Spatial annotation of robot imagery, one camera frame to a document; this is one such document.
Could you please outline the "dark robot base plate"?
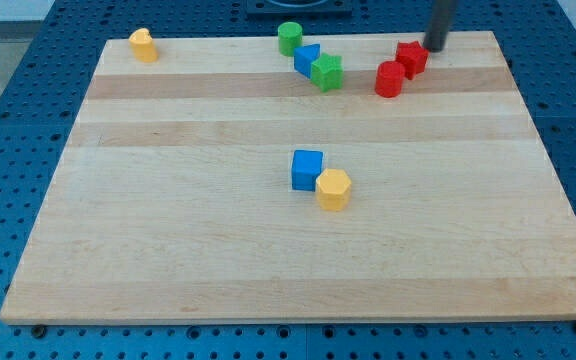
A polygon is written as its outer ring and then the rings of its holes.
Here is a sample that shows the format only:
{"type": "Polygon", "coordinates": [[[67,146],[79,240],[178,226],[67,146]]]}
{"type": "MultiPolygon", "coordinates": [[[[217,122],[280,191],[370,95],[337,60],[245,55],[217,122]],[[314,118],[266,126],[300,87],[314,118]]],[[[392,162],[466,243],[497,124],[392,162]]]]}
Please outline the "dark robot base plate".
{"type": "Polygon", "coordinates": [[[351,13],[353,0],[245,0],[248,15],[351,13]]]}

